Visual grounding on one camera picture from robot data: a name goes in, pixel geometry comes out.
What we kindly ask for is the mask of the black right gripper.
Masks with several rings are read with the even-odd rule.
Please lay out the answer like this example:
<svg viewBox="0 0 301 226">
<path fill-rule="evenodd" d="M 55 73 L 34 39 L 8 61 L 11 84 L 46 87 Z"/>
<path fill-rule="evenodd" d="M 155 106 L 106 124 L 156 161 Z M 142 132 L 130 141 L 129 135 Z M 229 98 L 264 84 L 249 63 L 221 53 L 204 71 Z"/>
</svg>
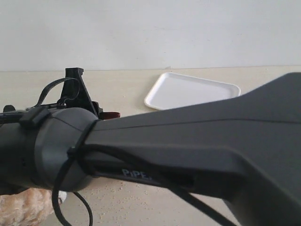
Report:
<svg viewBox="0 0 301 226">
<path fill-rule="evenodd" d="M 99 107 L 98 102 L 92 101 L 87 88 L 82 79 L 83 68 L 66 68 L 65 78 L 61 92 L 61 100 L 67 108 L 79 107 L 92 112 L 99 118 L 103 109 Z"/>
</svg>

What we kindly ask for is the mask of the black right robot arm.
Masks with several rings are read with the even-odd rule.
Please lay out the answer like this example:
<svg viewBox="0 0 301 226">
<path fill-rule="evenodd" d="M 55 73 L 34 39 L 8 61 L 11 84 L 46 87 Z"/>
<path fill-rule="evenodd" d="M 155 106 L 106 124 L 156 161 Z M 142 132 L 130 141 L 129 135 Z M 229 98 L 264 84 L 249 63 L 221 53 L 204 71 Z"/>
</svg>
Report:
<svg viewBox="0 0 301 226">
<path fill-rule="evenodd" d="M 78 194 L 92 179 L 160 186 L 223 226 L 195 197 L 223 199 L 243 226 L 301 223 L 301 75 L 240 97 L 120 117 L 90 99 L 82 68 L 48 84 L 37 104 L 0 114 L 0 193 Z"/>
</svg>

